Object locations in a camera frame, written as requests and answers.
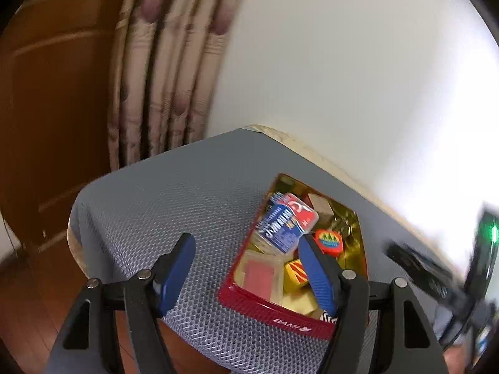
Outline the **metal key bunch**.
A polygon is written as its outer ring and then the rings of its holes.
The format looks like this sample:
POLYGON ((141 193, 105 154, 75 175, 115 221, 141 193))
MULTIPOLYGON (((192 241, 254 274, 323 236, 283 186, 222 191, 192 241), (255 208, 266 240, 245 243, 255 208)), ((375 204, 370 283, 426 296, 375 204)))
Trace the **metal key bunch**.
POLYGON ((330 225, 330 230, 339 234, 344 240, 350 235, 351 227, 348 221, 340 216, 334 216, 330 225))

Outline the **red gold metal tin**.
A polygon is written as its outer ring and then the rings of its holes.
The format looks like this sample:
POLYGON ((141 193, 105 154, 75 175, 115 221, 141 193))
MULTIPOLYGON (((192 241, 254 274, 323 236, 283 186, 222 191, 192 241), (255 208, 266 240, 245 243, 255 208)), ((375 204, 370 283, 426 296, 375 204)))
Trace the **red gold metal tin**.
MULTIPOLYGON (((267 191, 263 205, 254 218, 254 223, 243 242, 242 248, 236 257, 233 267, 230 270, 227 278, 225 279, 222 288, 218 292, 218 300, 223 305, 236 312, 240 312, 245 316, 254 318, 255 320, 267 323, 283 330, 288 330, 294 333, 303 334, 305 336, 327 339, 330 338, 335 329, 336 323, 324 323, 320 321, 320 314, 324 311, 318 304, 318 309, 310 316, 305 316, 292 312, 284 307, 260 297, 251 294, 236 285, 233 279, 234 270, 237 267, 239 260, 243 253, 247 250, 263 253, 260 251, 253 242, 251 242, 254 228, 265 212, 270 196, 274 193, 292 193, 306 204, 305 196, 307 193, 315 193, 328 200, 334 211, 334 216, 340 216, 348 221, 351 227, 350 235, 343 240, 343 252, 338 257, 335 257, 338 264, 343 269, 352 269, 356 274, 362 277, 367 277, 367 257, 364 247, 364 241, 360 230, 359 218, 348 207, 339 203, 335 199, 321 193, 315 188, 299 181, 292 176, 286 174, 279 174, 273 181, 271 188, 267 191)), ((314 234, 318 230, 329 230, 332 219, 329 223, 322 223, 319 220, 312 230, 307 233, 311 234, 314 239, 314 234)), ((298 248, 294 253, 288 257, 279 257, 283 260, 283 267, 287 262, 298 259, 298 248)))

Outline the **small colourful round tin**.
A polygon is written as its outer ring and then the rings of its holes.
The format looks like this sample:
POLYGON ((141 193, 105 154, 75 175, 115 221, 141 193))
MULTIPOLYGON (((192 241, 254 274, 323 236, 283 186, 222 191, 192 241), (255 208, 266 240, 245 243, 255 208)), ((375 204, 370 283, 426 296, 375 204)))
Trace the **small colourful round tin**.
POLYGON ((324 254, 338 257, 343 252, 342 236, 337 231, 318 230, 314 239, 324 254))

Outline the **grey mesh table mat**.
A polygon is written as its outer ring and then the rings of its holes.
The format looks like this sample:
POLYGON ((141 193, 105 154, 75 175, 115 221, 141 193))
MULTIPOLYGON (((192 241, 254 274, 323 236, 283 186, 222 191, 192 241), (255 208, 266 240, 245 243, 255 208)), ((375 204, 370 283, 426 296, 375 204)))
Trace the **grey mesh table mat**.
POLYGON ((183 341, 236 373, 314 373, 327 344, 245 317, 217 293, 275 177, 302 181, 352 209, 360 220, 372 280, 403 274, 385 256, 394 240, 427 245, 325 170, 261 132, 237 129, 124 167, 87 185, 69 222, 87 273, 104 282, 151 267, 184 232, 195 260, 164 323, 183 341))

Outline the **beige red cardboard box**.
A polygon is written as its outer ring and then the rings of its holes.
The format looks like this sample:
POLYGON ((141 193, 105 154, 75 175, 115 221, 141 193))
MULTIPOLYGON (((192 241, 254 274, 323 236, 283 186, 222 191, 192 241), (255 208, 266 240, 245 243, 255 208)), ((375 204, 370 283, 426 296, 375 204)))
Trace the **beige red cardboard box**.
POLYGON ((328 200, 315 193, 307 193, 306 202, 319 215, 319 221, 329 223, 334 216, 334 211, 328 200))

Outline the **beige patterned curtain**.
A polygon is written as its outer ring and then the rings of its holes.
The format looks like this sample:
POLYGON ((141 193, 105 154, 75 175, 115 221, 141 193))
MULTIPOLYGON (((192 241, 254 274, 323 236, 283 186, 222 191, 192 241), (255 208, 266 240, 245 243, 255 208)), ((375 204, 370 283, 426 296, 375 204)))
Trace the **beige patterned curtain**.
POLYGON ((204 138, 242 1, 123 1, 110 68, 112 170, 204 138))

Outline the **blue red toothpick box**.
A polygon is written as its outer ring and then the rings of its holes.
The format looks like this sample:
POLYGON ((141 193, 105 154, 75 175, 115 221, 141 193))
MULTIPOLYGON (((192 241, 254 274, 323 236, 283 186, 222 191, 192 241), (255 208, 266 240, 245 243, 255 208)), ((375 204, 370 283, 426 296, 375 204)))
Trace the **blue red toothpick box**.
POLYGON ((318 213, 294 194, 274 193, 254 228, 251 242, 264 254, 288 257, 318 219, 318 213))

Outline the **brown wooden door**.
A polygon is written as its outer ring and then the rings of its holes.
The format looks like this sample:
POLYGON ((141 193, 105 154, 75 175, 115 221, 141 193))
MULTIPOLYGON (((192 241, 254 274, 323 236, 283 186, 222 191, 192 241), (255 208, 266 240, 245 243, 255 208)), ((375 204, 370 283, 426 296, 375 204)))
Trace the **brown wooden door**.
POLYGON ((1 35, 1 220, 36 251, 109 172, 107 107, 123 0, 25 0, 1 35))

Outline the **yellow small box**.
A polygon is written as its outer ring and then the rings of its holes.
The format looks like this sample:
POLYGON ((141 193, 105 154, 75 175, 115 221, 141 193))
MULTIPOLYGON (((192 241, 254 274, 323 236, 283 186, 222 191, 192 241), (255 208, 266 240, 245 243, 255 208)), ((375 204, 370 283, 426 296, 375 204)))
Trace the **yellow small box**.
POLYGON ((287 293, 294 293, 309 283, 304 265, 299 258, 287 262, 283 271, 283 288, 287 293))

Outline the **wooden rectangular block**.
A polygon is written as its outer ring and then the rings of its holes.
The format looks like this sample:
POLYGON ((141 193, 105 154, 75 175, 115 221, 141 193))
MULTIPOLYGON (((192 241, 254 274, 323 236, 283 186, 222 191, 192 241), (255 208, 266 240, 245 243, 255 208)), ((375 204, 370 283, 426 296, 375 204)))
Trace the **wooden rectangular block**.
POLYGON ((285 293, 281 306, 305 316, 310 316, 318 309, 316 298, 310 287, 300 288, 293 293, 285 293))

